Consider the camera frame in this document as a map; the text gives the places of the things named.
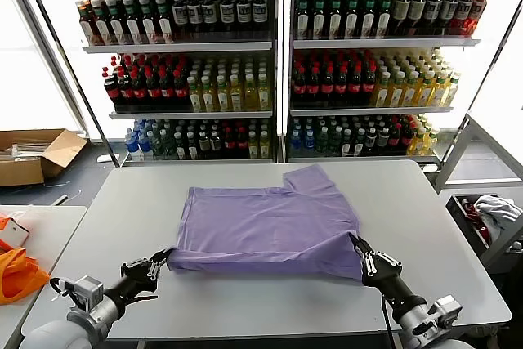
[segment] shelf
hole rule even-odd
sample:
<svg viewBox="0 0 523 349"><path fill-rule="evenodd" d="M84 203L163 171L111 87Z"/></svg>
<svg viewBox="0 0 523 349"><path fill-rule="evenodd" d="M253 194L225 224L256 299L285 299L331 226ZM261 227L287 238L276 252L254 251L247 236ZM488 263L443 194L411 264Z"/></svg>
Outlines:
<svg viewBox="0 0 523 349"><path fill-rule="evenodd" d="M272 116L271 110L257 112L149 112L146 114L117 114L109 115L112 119L268 119Z"/></svg>
<svg viewBox="0 0 523 349"><path fill-rule="evenodd" d="M412 106L401 108L341 108L325 110L291 110L291 116L356 116L359 114L429 114L450 112L454 108L440 108L437 106Z"/></svg>
<svg viewBox="0 0 523 349"><path fill-rule="evenodd" d="M142 45L100 45L84 47L87 53L160 53L160 52L216 52L216 51L269 51L272 41L178 43Z"/></svg>
<svg viewBox="0 0 523 349"><path fill-rule="evenodd" d="M198 159L195 161L177 159L162 159L159 161L125 161L123 167L149 167L160 165L209 165L209 164L230 164L230 163L273 163L272 159Z"/></svg>
<svg viewBox="0 0 523 349"><path fill-rule="evenodd" d="M474 38L353 38L349 40L294 40L294 49L474 47Z"/></svg>
<svg viewBox="0 0 523 349"><path fill-rule="evenodd" d="M416 163L434 163L440 165L440 160L435 155L384 155L373 157L303 157L289 158L290 163L328 163L346 161L393 161L397 159L410 159Z"/></svg>

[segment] orange plastic bag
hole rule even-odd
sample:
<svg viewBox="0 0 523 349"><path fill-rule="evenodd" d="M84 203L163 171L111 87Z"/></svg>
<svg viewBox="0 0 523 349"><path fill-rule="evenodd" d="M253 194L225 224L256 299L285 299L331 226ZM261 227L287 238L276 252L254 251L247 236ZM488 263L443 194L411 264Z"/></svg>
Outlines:
<svg viewBox="0 0 523 349"><path fill-rule="evenodd" d="M26 257L23 248L0 255L0 277L0 305L24 298L49 280L49 274L36 259Z"/></svg>

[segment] metal pole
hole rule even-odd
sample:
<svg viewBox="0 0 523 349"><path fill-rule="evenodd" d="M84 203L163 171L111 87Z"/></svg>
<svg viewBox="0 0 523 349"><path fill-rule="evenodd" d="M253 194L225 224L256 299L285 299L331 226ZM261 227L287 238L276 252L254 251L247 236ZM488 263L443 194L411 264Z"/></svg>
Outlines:
<svg viewBox="0 0 523 349"><path fill-rule="evenodd" d="M58 64L57 59L55 58L55 55L54 55L54 52L53 52L51 46L45 39L45 37L46 37L45 33L43 32L42 27L38 23L38 19L37 19L36 15L34 14L33 9L30 6L29 0L16 0L16 1L18 2L19 7L24 14L25 20L27 21L29 27L32 30L32 33L34 34L34 37L38 43L38 46L44 51L44 56L46 56L46 58L48 59L48 64L50 65L51 69L53 70L53 73L55 74L55 76L58 75L59 78L56 78L56 79L59 81L59 83L62 82L62 84L60 85L62 91L64 92L64 94L65 94L65 92L72 94L71 91L69 90L69 85L66 82L67 79L66 79L65 75L63 74L62 69L60 68L60 65ZM119 164L118 160L116 159L116 156L114 155L113 149L109 145L107 138L105 138L105 134L104 134L103 130L101 129L101 126L98 123L98 120L96 119L95 113L92 110L91 105L89 104L89 100L87 99L87 97L82 89L82 86L80 85L80 82L78 81L78 78L76 77L76 73L74 72L73 67L69 62L69 59L68 59L67 55L65 54L64 48L62 47L60 39L58 38L58 34L56 34L55 28L53 27L53 25L51 23L51 19L49 18L49 15L47 14L46 8L43 5L42 0L35 0L35 1L38 5L38 9L42 13L43 19L46 21L47 28L49 29L51 36L53 37L53 40L55 41L56 47L58 48L58 52L61 54L62 59L64 60L67 69L69 70L71 76L73 77L74 84L76 85L76 88L78 89L78 93L82 97L82 101L85 104L87 111L91 115L92 121L95 124L96 129L100 133L101 140L103 141L105 148L108 150L114 166L116 168L118 168L120 166L120 164ZM66 99L76 102L74 100L74 97L69 97L69 98L66 97ZM83 120L83 116L81 115L81 113L77 114L77 116L79 116L79 118L81 120Z"/></svg>

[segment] cable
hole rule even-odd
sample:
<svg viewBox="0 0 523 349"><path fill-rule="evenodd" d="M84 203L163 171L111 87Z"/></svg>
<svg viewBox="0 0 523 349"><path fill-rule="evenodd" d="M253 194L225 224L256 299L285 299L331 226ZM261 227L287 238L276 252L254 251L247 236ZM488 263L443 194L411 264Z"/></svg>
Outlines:
<svg viewBox="0 0 523 349"><path fill-rule="evenodd" d="M391 322L389 321L389 314L387 313L387 304L385 303L385 296L382 296L382 311L383 318L385 319L385 325L387 326L387 335L389 337L391 348L396 349L396 345L394 344L394 338L392 337Z"/></svg>

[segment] purple t-shirt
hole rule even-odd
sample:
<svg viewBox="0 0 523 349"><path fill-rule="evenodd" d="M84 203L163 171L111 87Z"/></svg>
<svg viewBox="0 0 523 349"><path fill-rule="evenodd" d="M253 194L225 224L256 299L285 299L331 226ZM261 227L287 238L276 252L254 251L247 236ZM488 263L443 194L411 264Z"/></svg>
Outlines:
<svg viewBox="0 0 523 349"><path fill-rule="evenodd" d="M361 279L358 218L319 165L283 187L189 188L170 270L325 273Z"/></svg>

